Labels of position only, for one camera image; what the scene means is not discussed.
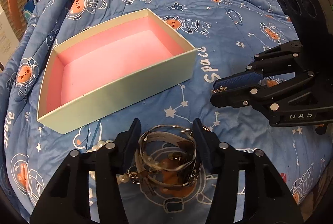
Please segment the tall white carton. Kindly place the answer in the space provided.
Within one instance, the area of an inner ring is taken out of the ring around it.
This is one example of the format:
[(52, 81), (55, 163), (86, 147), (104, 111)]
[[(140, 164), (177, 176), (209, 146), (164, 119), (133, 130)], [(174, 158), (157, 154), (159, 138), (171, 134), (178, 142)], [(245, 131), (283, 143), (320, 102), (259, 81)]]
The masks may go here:
[(2, 70), (18, 47), (19, 41), (2, 7), (0, 13), (0, 63)]

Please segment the beige strap wristwatch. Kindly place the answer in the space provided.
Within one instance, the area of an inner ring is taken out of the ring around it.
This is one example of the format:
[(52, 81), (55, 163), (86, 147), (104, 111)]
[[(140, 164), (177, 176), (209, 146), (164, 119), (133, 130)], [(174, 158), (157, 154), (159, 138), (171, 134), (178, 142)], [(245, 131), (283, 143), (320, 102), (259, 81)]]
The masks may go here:
[(192, 129), (178, 125), (157, 125), (142, 134), (134, 162), (125, 174), (132, 183), (176, 198), (193, 190), (201, 170)]

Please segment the small crystal charm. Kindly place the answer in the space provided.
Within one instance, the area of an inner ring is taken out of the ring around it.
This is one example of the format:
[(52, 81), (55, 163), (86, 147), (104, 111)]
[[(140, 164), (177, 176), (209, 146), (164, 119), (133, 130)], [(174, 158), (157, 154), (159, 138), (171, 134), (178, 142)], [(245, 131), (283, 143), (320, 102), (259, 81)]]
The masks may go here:
[(213, 94), (216, 94), (216, 93), (222, 93), (222, 92), (225, 92), (227, 90), (227, 86), (220, 86), (219, 88), (217, 89), (213, 89), (212, 90), (212, 93)]

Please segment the blue astronaut bear quilt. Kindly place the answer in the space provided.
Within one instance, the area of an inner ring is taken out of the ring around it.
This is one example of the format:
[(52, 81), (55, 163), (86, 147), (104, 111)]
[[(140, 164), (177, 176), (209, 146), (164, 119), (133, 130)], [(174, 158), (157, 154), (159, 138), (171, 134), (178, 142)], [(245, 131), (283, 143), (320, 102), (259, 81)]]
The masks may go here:
[[(99, 23), (145, 8), (182, 22), (179, 33), (196, 47), (192, 78), (67, 134), (39, 123), (38, 98), (50, 51)], [(216, 108), (209, 101), (216, 80), (244, 70), (255, 54), (296, 38), (276, 0), (39, 0), (1, 73), (3, 192), (28, 220), (71, 150), (85, 152), (113, 140), (136, 118), (143, 130), (159, 124), (187, 127), (199, 118), (240, 151), (262, 149), (296, 202), (312, 202), (332, 159), (331, 133), (320, 136), (311, 126), (272, 128), (251, 107)]]

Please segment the white box pink lining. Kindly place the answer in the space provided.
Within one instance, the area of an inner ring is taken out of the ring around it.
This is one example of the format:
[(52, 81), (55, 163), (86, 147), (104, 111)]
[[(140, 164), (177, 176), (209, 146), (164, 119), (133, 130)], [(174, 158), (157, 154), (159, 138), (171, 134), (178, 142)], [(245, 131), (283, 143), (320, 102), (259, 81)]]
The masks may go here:
[(149, 9), (93, 26), (52, 49), (37, 121), (67, 134), (190, 79), (195, 57)]

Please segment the blue white package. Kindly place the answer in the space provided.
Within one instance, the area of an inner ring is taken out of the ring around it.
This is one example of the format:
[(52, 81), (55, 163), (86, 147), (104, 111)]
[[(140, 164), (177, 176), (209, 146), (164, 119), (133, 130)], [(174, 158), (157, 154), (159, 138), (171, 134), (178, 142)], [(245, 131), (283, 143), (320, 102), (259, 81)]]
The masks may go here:
[(26, 22), (29, 22), (38, 0), (29, 0), (22, 8), (22, 16)]

